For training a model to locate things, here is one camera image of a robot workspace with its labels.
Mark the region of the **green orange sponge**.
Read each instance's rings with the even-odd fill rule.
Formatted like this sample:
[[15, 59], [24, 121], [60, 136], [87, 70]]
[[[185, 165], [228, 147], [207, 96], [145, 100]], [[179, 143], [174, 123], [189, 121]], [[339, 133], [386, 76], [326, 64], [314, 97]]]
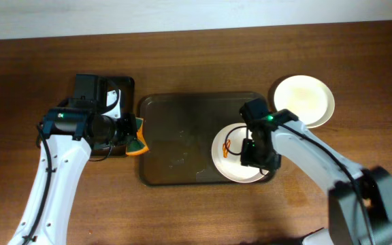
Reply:
[[144, 154], [149, 151], [148, 145], [143, 136], [143, 118], [135, 118], [135, 126], [136, 126], [136, 137], [126, 145], [126, 155], [128, 156], [137, 156]]

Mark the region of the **cream plate with sauce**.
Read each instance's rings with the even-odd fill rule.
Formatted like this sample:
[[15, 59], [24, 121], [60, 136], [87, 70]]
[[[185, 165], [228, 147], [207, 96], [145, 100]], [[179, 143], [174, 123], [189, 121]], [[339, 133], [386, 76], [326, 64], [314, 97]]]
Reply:
[[288, 76], [275, 85], [272, 107], [288, 109], [308, 127], [324, 125], [333, 116], [335, 98], [321, 80], [307, 75]]

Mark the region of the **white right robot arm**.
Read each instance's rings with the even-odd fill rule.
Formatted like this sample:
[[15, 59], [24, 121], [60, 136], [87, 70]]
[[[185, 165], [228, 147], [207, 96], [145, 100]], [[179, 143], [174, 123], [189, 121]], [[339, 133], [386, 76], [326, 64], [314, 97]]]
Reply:
[[298, 244], [392, 244], [392, 177], [382, 167], [366, 169], [312, 134], [288, 110], [242, 107], [252, 133], [243, 141], [242, 165], [276, 170], [286, 157], [328, 198], [329, 225], [298, 239]]

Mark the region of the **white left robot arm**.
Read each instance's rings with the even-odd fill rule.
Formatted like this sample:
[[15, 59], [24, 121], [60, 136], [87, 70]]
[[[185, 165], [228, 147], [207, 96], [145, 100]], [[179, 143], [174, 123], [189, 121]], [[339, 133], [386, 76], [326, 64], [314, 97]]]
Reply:
[[143, 120], [93, 110], [52, 108], [38, 130], [40, 158], [27, 206], [10, 244], [65, 244], [80, 176], [96, 145], [140, 142]]

